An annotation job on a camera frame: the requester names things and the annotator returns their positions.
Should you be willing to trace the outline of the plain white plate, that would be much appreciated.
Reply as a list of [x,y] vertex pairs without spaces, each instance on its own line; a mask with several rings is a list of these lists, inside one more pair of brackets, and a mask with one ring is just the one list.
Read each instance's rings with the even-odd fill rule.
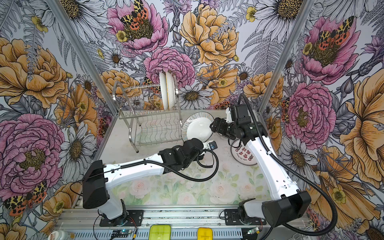
[[245,166],[255,166],[258,164],[254,155],[240,140],[233,141],[230,150],[232,157],[240,164]]

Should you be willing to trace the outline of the black striped rim plate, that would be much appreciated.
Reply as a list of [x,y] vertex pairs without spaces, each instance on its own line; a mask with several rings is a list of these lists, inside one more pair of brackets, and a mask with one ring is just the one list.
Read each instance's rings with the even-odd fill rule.
[[189,116],[182,125],[182,140],[185,142],[196,138],[201,142],[208,141],[213,132],[210,129],[214,117],[208,112],[197,112]]

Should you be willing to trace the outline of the chrome wire dish rack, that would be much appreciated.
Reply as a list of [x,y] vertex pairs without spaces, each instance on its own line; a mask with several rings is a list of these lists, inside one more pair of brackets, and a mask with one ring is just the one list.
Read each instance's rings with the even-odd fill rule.
[[136,153],[139,147],[182,139],[182,114],[179,106],[165,106],[165,91],[160,84],[124,87],[115,82],[112,97],[119,104],[118,117],[128,127],[129,143]]

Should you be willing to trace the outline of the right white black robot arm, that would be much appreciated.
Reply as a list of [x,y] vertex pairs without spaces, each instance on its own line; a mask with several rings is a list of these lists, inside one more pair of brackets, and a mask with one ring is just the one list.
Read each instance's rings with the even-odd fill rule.
[[301,191],[286,170],[274,160],[275,151],[268,132],[260,122],[253,123],[245,104],[226,109],[225,119],[215,118],[210,129],[229,139],[239,139],[249,149],[267,181],[271,200],[257,201],[252,197],[239,204],[240,219],[244,222],[260,218],[272,227],[301,218],[310,203],[308,192]]

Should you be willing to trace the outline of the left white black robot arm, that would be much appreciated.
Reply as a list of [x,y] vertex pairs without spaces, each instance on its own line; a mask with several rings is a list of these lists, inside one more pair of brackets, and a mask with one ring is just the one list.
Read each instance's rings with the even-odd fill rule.
[[[219,170],[219,158],[214,152],[215,141],[201,142],[193,138],[182,145],[164,149],[157,154],[124,164],[104,164],[95,161],[82,179],[83,208],[97,209],[111,226],[123,226],[131,217],[122,199],[118,199],[111,189],[126,182],[148,176],[174,173],[192,182],[206,182]],[[191,163],[196,162],[203,169],[214,169],[205,178],[198,179],[182,173]]]

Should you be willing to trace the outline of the left yellow green box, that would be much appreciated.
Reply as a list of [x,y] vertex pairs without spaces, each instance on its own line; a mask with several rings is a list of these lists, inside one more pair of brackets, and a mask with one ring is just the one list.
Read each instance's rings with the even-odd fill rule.
[[170,225],[153,225],[150,228],[149,240],[170,240],[171,233]]

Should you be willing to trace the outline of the right yellow box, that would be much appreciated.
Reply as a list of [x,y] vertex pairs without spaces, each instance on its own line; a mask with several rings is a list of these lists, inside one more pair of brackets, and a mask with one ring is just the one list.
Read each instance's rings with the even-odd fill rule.
[[213,230],[210,228],[198,228],[197,240],[213,240]]

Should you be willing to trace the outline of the small green circuit board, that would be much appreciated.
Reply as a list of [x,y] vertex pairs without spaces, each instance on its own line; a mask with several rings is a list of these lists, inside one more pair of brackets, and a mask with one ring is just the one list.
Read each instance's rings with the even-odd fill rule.
[[132,232],[133,230],[130,229],[113,230],[111,237],[128,237]]

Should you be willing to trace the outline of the white jar with lid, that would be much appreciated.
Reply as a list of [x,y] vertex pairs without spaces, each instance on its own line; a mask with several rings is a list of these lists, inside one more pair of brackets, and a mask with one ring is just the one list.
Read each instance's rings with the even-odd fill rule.
[[72,232],[57,230],[50,233],[47,240],[75,240],[76,236]]

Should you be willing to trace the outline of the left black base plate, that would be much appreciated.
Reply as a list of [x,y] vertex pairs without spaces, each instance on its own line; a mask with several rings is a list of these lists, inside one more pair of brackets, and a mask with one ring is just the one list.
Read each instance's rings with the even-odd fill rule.
[[102,214],[100,227],[140,227],[143,220],[143,210],[125,210],[123,215],[110,220],[105,214]]

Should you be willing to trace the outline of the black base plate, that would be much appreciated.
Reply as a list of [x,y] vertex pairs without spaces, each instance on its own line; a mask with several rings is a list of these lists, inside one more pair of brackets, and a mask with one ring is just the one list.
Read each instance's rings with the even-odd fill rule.
[[247,220],[242,220],[237,209],[225,209],[224,221],[226,226],[264,226],[267,224],[267,221],[261,218],[250,218]]
[[140,227],[143,220],[143,210],[125,210],[123,215],[110,220],[105,214],[102,214],[100,227]]

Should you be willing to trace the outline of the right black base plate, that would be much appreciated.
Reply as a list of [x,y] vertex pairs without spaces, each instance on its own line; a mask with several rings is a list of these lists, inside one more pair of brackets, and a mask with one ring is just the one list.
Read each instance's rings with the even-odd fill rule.
[[225,209],[224,221],[226,226],[264,226],[267,224],[267,221],[261,218],[250,218],[247,220],[242,220],[237,209]]

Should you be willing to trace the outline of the aluminium front rail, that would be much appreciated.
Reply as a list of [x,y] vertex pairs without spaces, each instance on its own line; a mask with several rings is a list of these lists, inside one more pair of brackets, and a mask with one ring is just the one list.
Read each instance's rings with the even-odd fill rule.
[[[283,226],[269,232],[270,225],[261,226],[226,226],[224,210],[236,209],[230,206],[210,207],[148,207],[130,208],[143,210],[140,227],[100,227],[102,219],[97,211],[73,209],[65,210],[60,216],[55,230],[72,232],[76,240],[148,240],[153,225],[170,225],[171,240],[197,240],[198,228],[213,230],[213,240],[259,240],[268,234],[269,240],[307,240],[308,236],[300,235]],[[128,237],[111,237],[113,230],[130,229]]]

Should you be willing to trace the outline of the right aluminium corner post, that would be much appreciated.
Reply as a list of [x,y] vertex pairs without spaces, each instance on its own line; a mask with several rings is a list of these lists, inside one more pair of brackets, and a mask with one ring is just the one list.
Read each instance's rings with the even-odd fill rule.
[[273,90],[278,84],[279,78],[281,76],[281,73],[283,71],[283,68],[289,58],[290,52],[292,48],[294,47],[301,31],[305,27],[306,21],[310,15],[310,12],[312,10],[313,5],[315,4],[315,1],[313,0],[308,0],[308,1],[303,1],[302,7],[298,13],[298,16],[296,18],[296,22],[293,26],[293,29],[291,33],[289,34],[286,44],[283,48],[283,51],[279,57],[279,60],[277,62],[277,65],[273,71],[273,74],[271,76],[270,84],[266,88],[266,92],[264,93],[262,97],[262,102],[259,106],[258,109],[258,114],[262,115],[264,109],[266,108],[267,103],[269,102]]

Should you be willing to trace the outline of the aluminium corner post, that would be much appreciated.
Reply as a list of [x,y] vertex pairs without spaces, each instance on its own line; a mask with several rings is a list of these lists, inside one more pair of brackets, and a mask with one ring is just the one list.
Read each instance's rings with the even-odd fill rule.
[[70,43],[72,44],[75,51],[79,55],[80,59],[82,60],[82,63],[85,65],[85,68],[88,71],[88,74],[92,77],[98,90],[100,91],[101,95],[104,97],[104,100],[107,103],[112,114],[116,116],[118,114],[118,105],[113,100],[111,94],[109,93],[104,82],[102,81],[96,66],[92,62],[77,31],[72,26],[69,17],[67,16],[64,8],[61,5],[61,2],[48,1],[47,4],[50,10],[53,12],[54,16],[56,17],[59,25],[62,27],[62,31],[65,33],[65,36],[69,38]]
[[283,71],[283,68],[289,58],[290,52],[292,48],[294,47],[301,31],[305,27],[306,21],[310,15],[310,12],[312,10],[313,5],[315,4],[315,1],[313,0],[308,0],[308,1],[303,1],[302,7],[298,13],[298,16],[296,18],[296,22],[293,26],[293,29],[291,33],[289,34],[286,44],[283,48],[283,51],[279,57],[279,60],[277,62],[277,65],[273,71],[273,74],[271,76],[270,84],[266,88],[266,92],[264,93],[262,97],[262,102],[259,106],[258,109],[258,114],[262,115],[264,109],[266,108],[267,103],[269,102],[273,90],[278,84],[279,78],[281,76],[281,73]]

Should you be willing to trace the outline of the left aluminium corner post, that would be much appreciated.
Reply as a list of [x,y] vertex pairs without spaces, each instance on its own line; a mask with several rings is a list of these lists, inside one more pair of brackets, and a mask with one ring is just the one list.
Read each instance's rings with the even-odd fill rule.
[[88,74],[92,77],[98,90],[100,91],[101,95],[104,97],[104,100],[107,103],[112,114],[116,116],[118,114],[118,105],[113,100],[111,94],[109,93],[104,82],[102,81],[96,66],[92,62],[77,31],[72,26],[69,17],[67,16],[64,8],[61,5],[61,2],[48,1],[47,4],[50,10],[53,12],[54,16],[56,17],[59,25],[62,27],[62,31],[65,33],[65,36],[69,38],[70,43],[72,44],[75,51],[79,55],[80,59],[82,60],[82,63],[85,65],[85,68],[88,71]]

